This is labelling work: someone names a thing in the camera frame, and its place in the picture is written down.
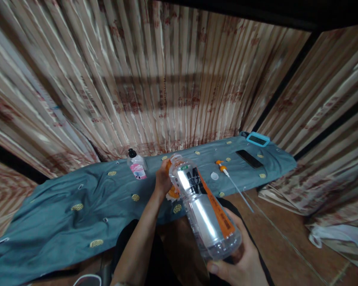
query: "smartphone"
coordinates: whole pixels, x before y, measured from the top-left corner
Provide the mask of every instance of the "smartphone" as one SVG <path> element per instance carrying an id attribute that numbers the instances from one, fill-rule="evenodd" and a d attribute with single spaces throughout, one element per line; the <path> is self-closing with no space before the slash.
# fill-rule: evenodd
<path id="1" fill-rule="evenodd" d="M 250 155 L 245 150 L 236 151 L 236 153 L 243 158 L 253 169 L 258 169 L 263 166 L 256 158 L 254 158 L 252 155 Z"/>

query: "bottle cap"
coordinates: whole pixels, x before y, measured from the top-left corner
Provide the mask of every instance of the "bottle cap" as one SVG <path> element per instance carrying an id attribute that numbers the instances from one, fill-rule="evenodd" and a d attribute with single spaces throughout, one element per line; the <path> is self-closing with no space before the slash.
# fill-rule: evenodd
<path id="1" fill-rule="evenodd" d="M 130 148 L 130 149 L 128 150 L 128 156 L 129 156 L 130 158 L 134 158 L 134 157 L 136 157 L 136 152 L 135 152 L 132 148 Z"/>
<path id="2" fill-rule="evenodd" d="M 177 153 L 174 153 L 174 154 L 171 156 L 170 161 L 171 161 L 171 162 L 175 162 L 176 160 L 180 160 L 180 159 L 182 159 L 182 155 L 179 155 L 179 154 L 177 154 Z"/>

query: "pink label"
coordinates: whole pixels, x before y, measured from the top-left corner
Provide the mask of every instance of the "pink label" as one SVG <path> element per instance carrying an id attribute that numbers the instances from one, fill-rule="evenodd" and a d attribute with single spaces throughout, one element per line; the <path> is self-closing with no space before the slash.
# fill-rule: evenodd
<path id="1" fill-rule="evenodd" d="M 144 169 L 142 165 L 139 164 L 133 164 L 130 166 L 131 171 L 133 172 L 134 176 L 137 180 L 143 180 L 146 179 L 146 173 L 144 172 Z"/>

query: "person's right hand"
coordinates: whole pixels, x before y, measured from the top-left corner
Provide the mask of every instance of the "person's right hand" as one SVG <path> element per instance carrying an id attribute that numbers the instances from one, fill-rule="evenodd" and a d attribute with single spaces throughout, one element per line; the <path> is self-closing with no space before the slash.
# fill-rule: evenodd
<path id="1" fill-rule="evenodd" d="M 240 230 L 243 243 L 232 254 L 234 265 L 222 260 L 209 261 L 207 263 L 208 271 L 219 276 L 232 286 L 267 286 L 268 282 L 260 264 L 259 252 L 249 238 L 247 229 L 238 216 L 229 209 L 224 209 Z"/>

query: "plastic water bottle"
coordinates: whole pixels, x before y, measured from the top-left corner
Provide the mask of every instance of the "plastic water bottle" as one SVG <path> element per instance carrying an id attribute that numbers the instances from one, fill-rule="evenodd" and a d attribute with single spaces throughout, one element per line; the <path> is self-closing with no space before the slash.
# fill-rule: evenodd
<path id="1" fill-rule="evenodd" d="M 241 245 L 241 234 L 204 182 L 196 164 L 179 154 L 170 158 L 169 176 L 183 200 L 200 253 L 220 260 Z"/>

